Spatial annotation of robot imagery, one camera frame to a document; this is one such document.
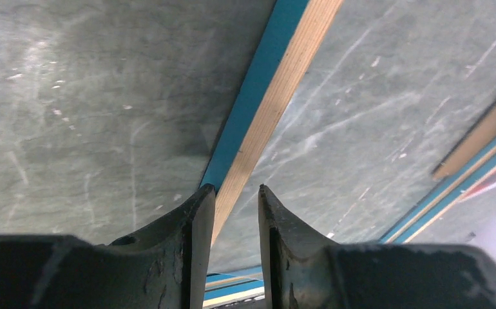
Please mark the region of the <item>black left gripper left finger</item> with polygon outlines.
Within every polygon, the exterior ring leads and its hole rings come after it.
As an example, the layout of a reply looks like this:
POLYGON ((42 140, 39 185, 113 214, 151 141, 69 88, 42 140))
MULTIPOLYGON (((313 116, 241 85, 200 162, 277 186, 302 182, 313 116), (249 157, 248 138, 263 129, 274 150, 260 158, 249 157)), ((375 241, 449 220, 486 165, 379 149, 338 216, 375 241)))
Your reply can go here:
POLYGON ((0 308, 201 308, 214 218, 206 184, 109 245, 0 235, 0 308))

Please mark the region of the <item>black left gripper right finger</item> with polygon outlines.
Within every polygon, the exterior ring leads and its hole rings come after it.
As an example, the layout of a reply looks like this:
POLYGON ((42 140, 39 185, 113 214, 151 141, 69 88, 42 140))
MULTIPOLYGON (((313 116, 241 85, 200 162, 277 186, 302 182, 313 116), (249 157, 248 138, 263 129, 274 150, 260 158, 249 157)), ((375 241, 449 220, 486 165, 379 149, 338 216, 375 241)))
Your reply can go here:
POLYGON ((469 245, 343 244, 258 195, 268 308, 496 308, 496 262, 469 245))

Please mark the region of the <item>blue wooden picture frame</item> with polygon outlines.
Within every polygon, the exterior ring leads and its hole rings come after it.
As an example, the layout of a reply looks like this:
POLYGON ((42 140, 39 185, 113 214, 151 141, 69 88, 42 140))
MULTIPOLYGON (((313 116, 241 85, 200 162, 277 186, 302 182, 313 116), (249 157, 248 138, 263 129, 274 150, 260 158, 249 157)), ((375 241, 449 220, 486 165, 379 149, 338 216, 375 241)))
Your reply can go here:
POLYGON ((496 99, 496 1, 330 1, 308 8, 298 69, 243 82, 203 180, 209 270, 261 263, 258 191, 335 241, 375 241, 436 185, 434 168, 496 99))

